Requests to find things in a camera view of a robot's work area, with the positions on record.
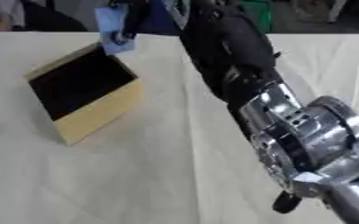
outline robotic hand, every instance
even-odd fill
[[[273,209],[286,214],[303,198],[319,198],[359,224],[359,116],[330,96],[302,105],[275,69],[270,41],[239,3],[174,1],[163,3],[195,67],[283,188]],[[133,7],[125,19],[133,33],[124,36],[136,36],[135,9],[148,3],[122,0]]]

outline blue towel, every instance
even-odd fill
[[[169,36],[179,35],[180,29],[172,20],[161,0],[151,0],[150,3],[151,13],[140,25],[140,29],[137,32]],[[95,9],[96,20],[99,32],[101,33],[101,43],[108,55],[114,55],[135,48],[134,40],[130,40],[124,45],[118,45],[111,40],[113,32],[119,32],[123,29],[123,21],[128,11],[127,7],[123,5],[115,9],[110,7]]]

